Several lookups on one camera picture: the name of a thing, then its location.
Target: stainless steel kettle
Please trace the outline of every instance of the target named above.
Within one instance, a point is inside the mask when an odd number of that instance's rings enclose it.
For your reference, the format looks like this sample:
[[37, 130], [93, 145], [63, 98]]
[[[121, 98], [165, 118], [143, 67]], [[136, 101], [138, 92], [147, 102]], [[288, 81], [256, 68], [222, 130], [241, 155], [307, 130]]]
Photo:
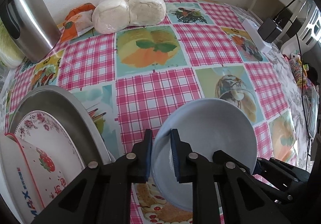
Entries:
[[31, 62], [42, 60], [60, 38], [43, 0], [7, 0], [0, 18], [9, 35]]

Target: marble patterned tablecloth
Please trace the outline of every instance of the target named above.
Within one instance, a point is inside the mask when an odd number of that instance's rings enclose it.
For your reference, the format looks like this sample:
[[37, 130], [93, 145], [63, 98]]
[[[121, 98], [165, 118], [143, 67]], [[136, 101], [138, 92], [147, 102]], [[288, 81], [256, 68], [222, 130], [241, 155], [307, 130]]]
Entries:
[[[29, 91], [58, 85], [92, 112], [106, 147], [119, 157], [142, 140], [144, 129], [151, 128], [155, 137], [186, 102], [220, 97], [248, 116], [259, 157], [275, 156], [304, 168], [307, 133], [301, 93], [277, 47], [273, 44], [262, 54], [244, 31], [242, 21], [255, 19], [219, 2], [165, 2], [167, 14], [157, 26], [110, 35], [92, 30], [57, 43], [38, 64], [25, 60], [3, 91], [2, 127], [8, 130]], [[191, 222], [191, 213], [167, 203], [152, 180], [134, 191], [131, 223]]]

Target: white box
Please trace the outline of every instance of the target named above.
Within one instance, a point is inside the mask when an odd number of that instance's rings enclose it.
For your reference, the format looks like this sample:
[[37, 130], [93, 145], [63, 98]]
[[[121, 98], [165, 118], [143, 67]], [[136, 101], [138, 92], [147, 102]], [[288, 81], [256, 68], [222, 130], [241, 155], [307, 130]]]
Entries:
[[246, 30], [246, 32], [249, 34], [251, 37], [252, 41], [254, 42], [255, 46], [257, 49], [262, 52], [262, 53], [268, 53], [271, 49], [272, 46], [270, 43], [265, 42], [259, 33], [257, 32], [258, 26], [251, 20], [245, 19], [242, 23], [242, 26]]

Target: metal basin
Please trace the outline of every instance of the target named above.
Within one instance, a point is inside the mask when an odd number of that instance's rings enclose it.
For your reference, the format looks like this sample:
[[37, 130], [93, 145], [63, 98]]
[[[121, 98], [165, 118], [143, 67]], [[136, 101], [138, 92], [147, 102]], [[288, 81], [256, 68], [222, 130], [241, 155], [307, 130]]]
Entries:
[[58, 86], [41, 86], [29, 92], [12, 116], [9, 132], [14, 133], [20, 120], [34, 110], [54, 116], [66, 129], [85, 165], [96, 161], [111, 163], [109, 153], [94, 122], [79, 100]]

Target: silver screw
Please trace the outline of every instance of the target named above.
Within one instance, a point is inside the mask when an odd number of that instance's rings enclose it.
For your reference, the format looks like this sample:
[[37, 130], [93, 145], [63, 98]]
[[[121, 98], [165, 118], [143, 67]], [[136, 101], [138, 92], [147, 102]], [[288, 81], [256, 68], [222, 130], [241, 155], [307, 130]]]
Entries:
[[234, 169], [235, 168], [235, 164], [233, 162], [231, 162], [231, 161], [228, 161], [225, 165], [229, 169]]
[[198, 154], [197, 154], [196, 152], [191, 152], [191, 153], [188, 155], [188, 157], [189, 157], [190, 159], [197, 159], [197, 158], [198, 158]]
[[126, 155], [126, 158], [129, 160], [135, 159], [136, 158], [136, 154], [134, 154], [133, 152], [130, 152]]
[[98, 167], [98, 162], [96, 161], [91, 161], [90, 163], [88, 163], [88, 167], [90, 169], [96, 169]]

